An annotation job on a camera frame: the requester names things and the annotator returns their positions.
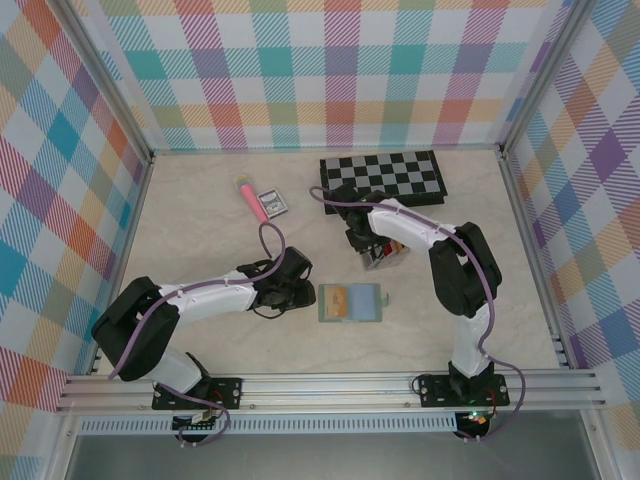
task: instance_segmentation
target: black bracket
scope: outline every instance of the black bracket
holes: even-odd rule
[[[414,380],[413,387],[420,395],[420,406],[424,408],[460,406],[475,408],[494,405],[506,407],[509,405],[509,391],[504,375],[493,374],[482,389],[470,394],[464,401],[451,388],[449,375],[420,375]]]
[[[206,410],[208,407],[201,403],[176,397],[165,390],[162,385],[153,387],[153,410]],[[227,410],[238,410],[242,396],[241,378],[203,378],[193,389],[186,393],[190,397],[219,403]]]

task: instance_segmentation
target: beige marble floor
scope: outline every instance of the beige marble floor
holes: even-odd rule
[[[411,252],[398,267],[364,272],[338,216],[326,216],[307,190],[319,183],[318,159],[339,154],[251,153],[159,157],[125,273],[188,283],[265,258],[258,222],[234,190],[248,173],[257,190],[277,187],[289,212],[274,222],[314,262],[315,285],[380,283],[390,295],[381,323],[319,323],[317,308],[277,320],[234,313],[188,325],[171,345],[211,372],[442,370],[453,348],[451,317],[433,291],[428,259]],[[496,329],[489,349],[523,368],[557,367],[547,324],[491,151],[436,152],[449,191],[444,205],[419,207],[434,219],[480,225],[502,270]],[[269,245],[277,246],[275,235]],[[105,363],[102,371],[110,371]]]

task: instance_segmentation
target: purple cable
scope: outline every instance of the purple cable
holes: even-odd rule
[[[217,439],[219,439],[222,434],[229,428],[229,425],[231,424],[231,415],[229,414],[229,410],[227,410],[224,405],[221,405],[219,403],[214,403],[214,402],[210,402],[209,400],[202,400],[200,398],[195,398],[195,397],[190,397],[189,395],[185,395],[184,393],[180,393],[177,390],[168,387],[166,385],[163,384],[159,384],[162,388],[164,388],[167,392],[175,395],[176,397],[180,397],[184,400],[189,400],[190,402],[195,402],[195,403],[199,403],[201,405],[206,405],[208,407],[211,408],[215,408],[217,410],[220,410],[222,413],[224,413],[226,420],[224,422],[224,425],[222,426],[222,429],[214,434],[208,435],[204,440],[201,440],[198,443],[194,443],[193,446],[194,447],[202,447],[203,445],[206,445],[207,443],[211,443],[211,442],[215,442]],[[178,439],[183,442],[183,444],[186,442],[186,440],[184,438],[182,438],[182,431],[184,430],[184,427],[178,430]]]
[[[318,202],[324,203],[325,205],[331,205],[333,207],[343,207],[343,208],[373,207],[373,208],[378,208],[380,210],[388,210],[393,213],[400,213],[409,218],[413,218],[414,220],[417,220],[418,222],[430,228],[434,228],[438,232],[444,233],[447,237],[449,237],[451,240],[456,242],[458,246],[460,246],[462,251],[467,255],[467,258],[469,259],[469,261],[472,263],[473,267],[476,269],[476,272],[478,273],[478,277],[480,278],[480,283],[482,283],[482,288],[484,290],[485,296],[487,297],[487,304],[489,306],[489,324],[487,325],[487,330],[482,334],[482,336],[480,337],[480,340],[478,341],[478,350],[480,351],[480,353],[485,355],[486,358],[488,358],[492,362],[497,363],[498,365],[502,365],[503,367],[510,368],[511,370],[514,370],[518,374],[518,376],[520,377],[520,381],[522,382],[522,390],[520,391],[520,398],[518,399],[518,403],[516,403],[516,406],[513,409],[513,412],[511,412],[511,415],[509,415],[507,420],[497,430],[494,430],[493,432],[487,434],[484,438],[487,439],[487,438],[493,437],[498,432],[503,431],[505,427],[512,421],[512,419],[516,416],[516,414],[522,408],[522,404],[524,403],[524,396],[527,390],[527,382],[524,378],[524,373],[522,373],[522,370],[520,370],[515,365],[512,365],[507,362],[503,362],[502,360],[498,360],[497,358],[492,357],[491,355],[489,355],[489,353],[485,350],[483,346],[484,342],[487,340],[487,338],[489,337],[489,335],[491,335],[491,332],[493,331],[493,326],[495,324],[495,319],[496,319],[496,311],[493,305],[493,294],[491,293],[491,287],[489,287],[489,282],[487,280],[487,277],[482,271],[480,262],[475,257],[471,249],[467,247],[467,245],[465,245],[465,243],[460,238],[458,238],[453,232],[449,232],[448,230],[440,228],[440,225],[438,225],[437,223],[431,222],[411,210],[398,209],[396,207],[392,207],[391,205],[385,205],[385,204],[373,203],[373,202],[334,202],[333,200],[325,200],[324,198],[319,197],[314,193],[315,191],[329,193],[329,190],[322,187],[311,187],[309,189],[309,194],[311,195],[311,197],[314,200],[317,200]]]
[[[168,293],[164,297],[162,297],[159,300],[157,300],[153,305],[151,305],[151,307],[149,307],[149,310],[147,310],[145,312],[145,314],[142,316],[142,318],[138,322],[138,325],[136,325],[135,330],[131,334],[131,338],[129,338],[129,343],[127,343],[127,346],[124,349],[124,352],[122,352],[122,355],[120,356],[120,360],[118,360],[118,363],[115,366],[115,368],[113,369],[113,372],[111,372],[109,374],[109,377],[108,377],[109,380],[113,380],[120,373],[120,370],[122,370],[122,367],[127,362],[127,359],[129,358],[129,355],[131,354],[131,350],[133,350],[133,347],[136,344],[136,340],[138,340],[138,337],[140,336],[140,332],[144,328],[144,326],[147,323],[147,321],[149,321],[149,318],[151,318],[151,315],[153,315],[153,312],[155,312],[161,305],[166,303],[168,300],[171,300],[173,297],[176,297],[179,292],[187,293],[187,292],[190,292],[192,290],[196,290],[198,288],[210,287],[212,285],[244,285],[244,284],[247,284],[247,283],[254,283],[254,282],[258,282],[258,281],[260,281],[260,280],[262,280],[264,278],[267,278],[269,275],[271,275],[276,270],[278,270],[278,268],[280,268],[280,265],[282,265],[282,261],[284,260],[284,250],[286,248],[284,235],[282,234],[280,229],[278,227],[276,227],[273,223],[265,222],[265,223],[260,224],[260,227],[258,228],[258,235],[260,237],[260,242],[262,243],[262,246],[264,247],[265,251],[267,252],[267,255],[269,256],[269,258],[271,258],[271,253],[267,249],[267,245],[265,244],[264,239],[262,237],[262,229],[265,226],[271,227],[278,234],[278,237],[280,237],[280,244],[281,244],[281,249],[282,249],[281,250],[281,254],[278,256],[278,259],[276,260],[276,263],[273,265],[273,267],[271,267],[270,270],[268,270],[268,271],[266,271],[264,273],[261,273],[257,277],[247,278],[247,279],[242,279],[242,280],[225,280],[225,279],[222,279],[222,278],[217,278],[217,279],[214,279],[214,280],[206,280],[204,282],[194,283],[194,284],[188,285],[188,286],[186,286],[186,287],[184,287],[182,289],[174,290],[173,292]]]

